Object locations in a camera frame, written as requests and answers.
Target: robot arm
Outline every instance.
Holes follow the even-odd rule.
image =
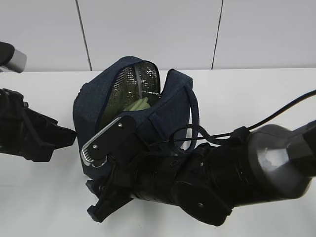
[[[110,177],[87,182],[99,198],[88,209],[97,222],[137,198],[179,206],[219,226],[234,207],[301,197],[316,176],[316,120],[294,131],[278,125],[252,132],[242,127],[221,146],[203,143],[178,156],[151,150],[135,127],[133,118],[124,116],[83,147],[82,159],[88,155],[100,164],[106,157],[112,166]],[[95,149],[102,144],[115,146]]]
[[[0,42],[0,68],[21,73],[26,55]],[[76,133],[57,126],[57,121],[29,109],[19,92],[0,89],[0,153],[35,162],[50,161],[55,149],[71,146]]]

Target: bag strap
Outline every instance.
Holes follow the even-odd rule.
[[[189,101],[190,101],[190,108],[191,108],[191,119],[193,125],[199,125],[199,111],[198,111],[198,99],[194,94],[192,88],[186,84],[185,86]],[[198,137],[198,131],[193,129],[192,138]],[[192,140],[189,148],[186,151],[190,152],[196,147],[197,141]]]
[[[189,103],[190,103],[192,124],[198,126],[199,125],[199,111],[198,111],[197,97],[194,94],[192,88],[188,84],[185,85],[184,89],[187,93]],[[152,122],[153,126],[155,127],[156,131],[159,133],[159,135],[165,140],[168,139],[171,132],[168,131],[168,129],[165,127],[159,115],[157,115],[156,112],[153,112],[149,116],[149,119]],[[198,137],[198,131],[193,129],[192,138],[197,138],[197,137]],[[192,140],[190,143],[190,146],[186,149],[186,151],[188,152],[192,151],[195,148],[196,144],[197,144],[197,141]]]

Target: green object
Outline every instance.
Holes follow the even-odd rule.
[[[147,103],[148,98],[142,98],[135,101],[133,104],[127,106],[123,111],[138,111],[138,110],[145,110],[149,109],[150,105]]]

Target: white wall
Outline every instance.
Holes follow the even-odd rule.
[[[316,1],[224,0],[215,69],[316,66]]]
[[[0,41],[28,56],[26,71],[89,70],[74,0],[1,0]]]
[[[78,0],[93,70],[122,56],[160,69],[314,67],[314,0]],[[26,71],[88,71],[76,0],[2,0],[0,40]]]

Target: white table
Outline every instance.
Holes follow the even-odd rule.
[[[200,122],[209,133],[252,125],[316,88],[316,69],[184,71],[194,78]],[[1,88],[24,94],[30,108],[74,128],[72,104],[98,72],[2,73]],[[166,71],[161,72],[165,78]],[[316,119],[310,98],[274,119],[295,129]],[[102,224],[86,212],[97,198],[85,186],[77,142],[54,152],[49,163],[0,155],[1,237],[313,237],[316,186],[301,199],[235,208],[220,227],[180,208],[134,200]]]

